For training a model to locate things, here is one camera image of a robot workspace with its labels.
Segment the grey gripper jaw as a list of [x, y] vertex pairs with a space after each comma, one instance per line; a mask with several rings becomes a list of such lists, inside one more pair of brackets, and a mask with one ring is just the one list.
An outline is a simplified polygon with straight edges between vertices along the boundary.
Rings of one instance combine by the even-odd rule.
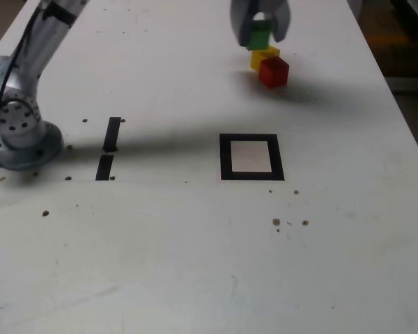
[[263, 14], [266, 20], [271, 21], [274, 40], [281, 42], [286, 37], [291, 22], [291, 11], [288, 0], [263, 1]]
[[232, 0], [230, 22], [238, 44], [246, 47], [249, 43], [252, 22], [255, 15], [254, 0]]

